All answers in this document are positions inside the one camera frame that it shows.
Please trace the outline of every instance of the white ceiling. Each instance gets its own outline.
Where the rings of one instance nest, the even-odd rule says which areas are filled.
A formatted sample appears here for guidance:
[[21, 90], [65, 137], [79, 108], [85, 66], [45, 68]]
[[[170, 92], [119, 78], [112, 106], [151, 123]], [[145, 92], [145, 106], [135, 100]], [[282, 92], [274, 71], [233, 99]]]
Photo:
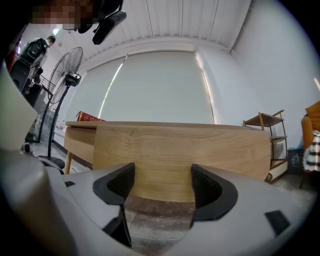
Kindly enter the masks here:
[[53, 52], [63, 55], [83, 48], [83, 60], [112, 47], [145, 38], [184, 37], [212, 42], [230, 51], [247, 15], [251, 0], [124, 0], [127, 18], [100, 45], [93, 30], [84, 33], [60, 30]]

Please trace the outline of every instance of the wooden desk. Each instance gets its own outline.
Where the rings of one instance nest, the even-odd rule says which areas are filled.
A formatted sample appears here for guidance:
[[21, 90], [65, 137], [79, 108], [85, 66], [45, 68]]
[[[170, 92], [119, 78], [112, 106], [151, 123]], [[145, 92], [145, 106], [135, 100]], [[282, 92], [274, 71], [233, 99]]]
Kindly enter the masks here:
[[270, 138], [241, 126], [155, 122], [67, 122], [64, 147], [93, 170], [135, 163], [131, 194], [192, 202], [191, 165], [200, 164], [263, 181], [270, 167]]

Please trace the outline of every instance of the standing fan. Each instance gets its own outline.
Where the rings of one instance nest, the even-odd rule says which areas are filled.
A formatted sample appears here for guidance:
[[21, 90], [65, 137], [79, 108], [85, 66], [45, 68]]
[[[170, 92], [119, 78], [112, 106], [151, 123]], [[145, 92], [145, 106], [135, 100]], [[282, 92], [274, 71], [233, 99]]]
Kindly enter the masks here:
[[62, 101], [67, 95], [70, 86], [75, 87], [80, 83], [81, 76], [76, 73], [81, 64], [82, 57], [83, 50], [81, 47], [76, 47], [66, 53], [55, 65], [49, 81], [49, 85], [55, 85], [55, 87], [52, 89], [53, 96], [51, 98], [49, 108], [51, 108], [55, 104], [57, 104], [57, 107], [55, 109], [50, 128], [48, 154], [39, 155], [39, 157], [53, 162], [61, 169], [65, 167], [65, 162], [59, 158], [51, 157], [51, 143], [53, 140], [56, 121]]

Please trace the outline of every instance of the table leg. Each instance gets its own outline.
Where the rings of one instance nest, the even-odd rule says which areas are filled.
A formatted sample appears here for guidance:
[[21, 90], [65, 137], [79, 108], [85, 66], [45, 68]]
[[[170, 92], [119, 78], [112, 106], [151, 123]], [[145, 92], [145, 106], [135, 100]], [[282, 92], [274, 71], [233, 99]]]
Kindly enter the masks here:
[[66, 154], [66, 163], [65, 163], [64, 174], [70, 173], [70, 165], [71, 165], [72, 156], [73, 156], [73, 154], [70, 151], [68, 151], [68, 153]]

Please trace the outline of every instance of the black trash bin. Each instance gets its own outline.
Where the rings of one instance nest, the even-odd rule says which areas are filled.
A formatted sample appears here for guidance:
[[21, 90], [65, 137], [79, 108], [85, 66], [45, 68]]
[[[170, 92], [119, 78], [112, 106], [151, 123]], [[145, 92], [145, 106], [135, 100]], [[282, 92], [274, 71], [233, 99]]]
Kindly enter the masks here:
[[304, 148], [288, 149], [288, 174], [302, 175], [304, 174]]

